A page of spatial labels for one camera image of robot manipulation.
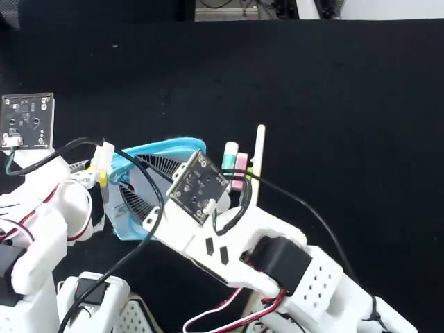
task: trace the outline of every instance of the red wire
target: red wire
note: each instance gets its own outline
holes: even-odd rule
[[[262,312],[261,314],[258,314],[258,315],[256,315],[256,316],[253,316],[252,318],[245,319],[245,320],[240,321],[240,322],[238,322],[238,323],[236,323],[236,324],[233,324],[233,325],[231,325],[231,326],[228,326],[228,327],[226,327],[226,328],[224,328],[224,329],[222,329],[222,330],[217,331],[217,333],[224,333],[224,332],[228,332],[228,331],[235,330],[235,329],[238,328],[238,327],[241,327],[241,326],[247,325],[247,324],[249,324],[249,323],[251,323],[251,322],[253,322],[253,321],[256,321],[256,320],[262,318],[263,316],[266,316],[267,314],[270,314],[271,312],[274,312],[274,311],[279,307],[280,303],[282,303],[282,301],[284,300],[284,297],[285,297],[286,293],[287,293],[287,292],[286,292],[284,289],[282,289],[282,290],[279,292],[279,295],[277,296],[276,301],[275,301],[272,305],[270,305],[270,306],[266,309],[265,312]]]
[[[39,203],[37,205],[36,208],[34,208],[34,210],[29,213],[28,215],[26,215],[24,218],[22,218],[19,222],[19,224],[23,225],[28,219],[30,219],[32,217],[32,215],[35,214],[36,209],[42,204],[42,203],[48,203],[56,194],[58,185],[52,190],[52,192],[46,197],[46,199],[44,199],[41,203]],[[8,238],[9,236],[13,236],[16,232],[18,232],[17,229],[12,229],[10,230],[8,233],[6,233],[4,236],[1,237],[0,241],[3,241],[5,238]]]

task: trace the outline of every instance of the white plastic housing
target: white plastic housing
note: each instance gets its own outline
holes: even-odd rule
[[[40,289],[25,296],[15,307],[0,305],[0,333],[56,333],[58,326],[52,275]]]
[[[343,269],[318,246],[308,246],[305,251],[311,256],[310,265],[284,306],[304,321],[319,322],[330,305]]]
[[[74,302],[77,281],[79,278],[97,280],[101,274],[84,272],[79,277],[68,277],[57,295],[58,315],[60,322]],[[100,307],[91,307],[92,317],[78,317],[65,332],[82,333],[109,333],[116,323],[120,311],[126,306],[130,287],[120,277],[111,276],[106,280],[109,283],[105,297]]]
[[[239,208],[233,208],[218,216],[218,228],[230,221]],[[143,222],[143,227],[151,231],[157,215],[153,210]],[[172,200],[165,205],[162,222],[155,233],[156,238],[195,264],[215,273],[230,287],[248,287],[260,291],[266,297],[276,297],[279,287],[264,273],[256,271],[240,260],[244,251],[254,248],[263,237],[284,237],[299,246],[307,239],[301,231],[277,217],[250,206],[235,228],[223,236],[216,236],[211,218],[200,226],[190,215]],[[214,252],[207,252],[206,239],[212,239]],[[226,247],[229,261],[221,259],[221,249]]]

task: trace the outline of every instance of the black background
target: black background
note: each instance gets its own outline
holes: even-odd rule
[[[367,290],[421,332],[442,332],[443,31],[431,20],[9,33],[0,35],[0,94],[54,92],[55,147],[83,135],[122,148],[191,135],[220,163],[228,140],[252,153],[265,123],[263,176],[318,209]],[[293,202],[262,187],[259,204],[337,257]],[[70,249],[55,276],[103,272],[133,246],[108,229]],[[167,332],[230,293],[157,243],[119,274]]]

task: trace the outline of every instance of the black circuit board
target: black circuit board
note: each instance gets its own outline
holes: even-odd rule
[[[1,97],[1,149],[10,149],[5,137],[21,137],[22,149],[52,147],[54,96],[52,93]]]
[[[208,218],[203,211],[208,201],[218,202],[229,183],[211,160],[198,151],[175,181],[169,197],[203,225]]]

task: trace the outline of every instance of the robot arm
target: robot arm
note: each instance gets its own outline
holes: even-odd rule
[[[311,333],[417,332],[381,298],[373,298],[351,280],[322,249],[307,245],[298,228],[255,205],[248,207],[235,227],[218,236],[211,199],[220,199],[218,189],[226,188],[226,179],[201,152],[182,165],[174,178],[155,236],[216,279],[266,298],[286,290],[277,312]],[[239,207],[218,215],[217,225],[226,225],[238,211]],[[157,214],[157,209],[152,210],[143,222],[147,231]],[[376,312],[382,324],[366,321]],[[284,325],[286,320],[277,314],[262,320],[279,333],[292,332],[291,328],[299,332],[295,325]]]

